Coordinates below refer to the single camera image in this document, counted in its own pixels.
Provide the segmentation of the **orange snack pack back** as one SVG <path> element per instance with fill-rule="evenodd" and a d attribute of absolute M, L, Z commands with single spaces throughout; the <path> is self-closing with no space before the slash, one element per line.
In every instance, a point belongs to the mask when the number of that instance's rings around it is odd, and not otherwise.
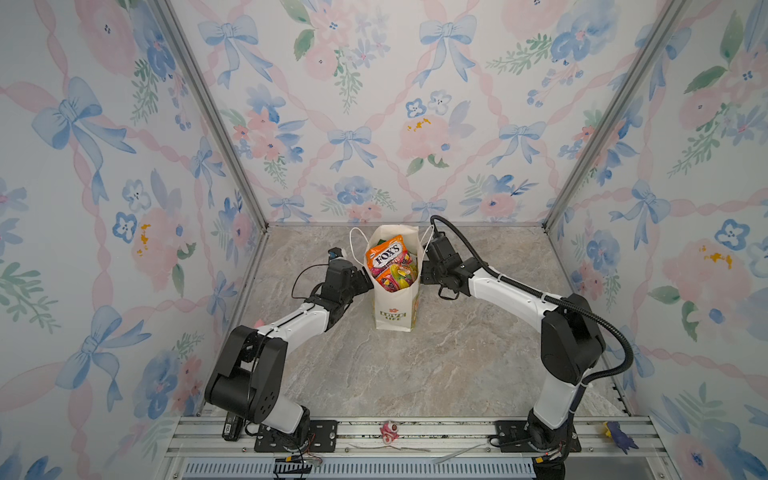
<path fill-rule="evenodd" d="M 366 266 L 374 278 L 391 266 L 410 267 L 413 263 L 414 257 L 408 250 L 402 235 L 396 235 L 386 241 L 381 240 L 366 252 Z"/>

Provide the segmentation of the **orange snack pack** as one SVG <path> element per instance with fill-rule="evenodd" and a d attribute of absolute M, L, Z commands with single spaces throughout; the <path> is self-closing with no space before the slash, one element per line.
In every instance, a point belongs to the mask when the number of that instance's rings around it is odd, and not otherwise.
<path fill-rule="evenodd" d="M 418 267 L 414 264 L 393 264 L 385 268 L 376 280 L 388 292 L 409 288 L 418 279 Z"/>
<path fill-rule="evenodd" d="M 408 250 L 402 235 L 396 235 L 386 241 L 381 240 L 366 252 L 366 266 L 374 278 L 391 266 L 410 267 L 413 263 L 414 257 Z"/>

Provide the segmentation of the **white paper bag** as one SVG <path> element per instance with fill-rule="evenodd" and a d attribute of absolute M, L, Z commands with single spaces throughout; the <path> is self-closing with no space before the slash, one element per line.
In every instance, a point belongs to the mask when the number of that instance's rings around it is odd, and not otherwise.
<path fill-rule="evenodd" d="M 353 260 L 373 282 L 373 318 L 378 330 L 410 332 L 416 323 L 420 273 L 425 247 L 434 229 L 416 226 L 381 225 L 372 235 L 354 227 L 349 237 L 366 241 L 365 255 Z"/>

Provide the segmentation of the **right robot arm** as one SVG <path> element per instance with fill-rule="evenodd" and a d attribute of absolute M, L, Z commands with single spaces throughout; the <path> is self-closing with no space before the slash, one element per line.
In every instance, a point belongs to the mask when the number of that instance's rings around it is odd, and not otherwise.
<path fill-rule="evenodd" d="M 539 334 L 545 373 L 522 439 L 533 451 L 565 452 L 574 439 L 574 417 L 587 376 L 605 351 L 598 322 L 581 296 L 551 295 L 511 279 L 476 258 L 463 259 L 445 233 L 426 245 L 421 279 L 451 293 L 488 302 L 528 323 Z"/>

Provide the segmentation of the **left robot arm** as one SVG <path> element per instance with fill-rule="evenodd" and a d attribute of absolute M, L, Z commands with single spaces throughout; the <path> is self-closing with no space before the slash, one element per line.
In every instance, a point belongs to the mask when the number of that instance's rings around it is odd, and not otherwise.
<path fill-rule="evenodd" d="M 306 341 L 334 327 L 357 296 L 373 283 L 343 250 L 329 250 L 324 281 L 285 317 L 252 328 L 238 326 L 228 335 L 208 380 L 204 400 L 251 423 L 280 433 L 288 445 L 309 442 L 309 410 L 281 396 L 287 356 Z"/>

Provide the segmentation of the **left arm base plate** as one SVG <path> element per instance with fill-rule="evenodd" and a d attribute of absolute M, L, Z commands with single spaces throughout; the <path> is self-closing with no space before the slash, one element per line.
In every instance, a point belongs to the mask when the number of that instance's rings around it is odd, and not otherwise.
<path fill-rule="evenodd" d="M 257 453 L 333 453 L 336 449 L 339 422 L 309 420 L 301 423 L 294 433 L 284 433 L 260 425 L 255 435 Z"/>

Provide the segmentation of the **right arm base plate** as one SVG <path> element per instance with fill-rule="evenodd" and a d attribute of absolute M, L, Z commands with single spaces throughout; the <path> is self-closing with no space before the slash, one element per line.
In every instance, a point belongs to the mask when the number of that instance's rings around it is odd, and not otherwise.
<path fill-rule="evenodd" d="M 572 423 L 550 429 L 538 420 L 499 420 L 488 440 L 504 453 L 554 454 L 582 450 Z"/>

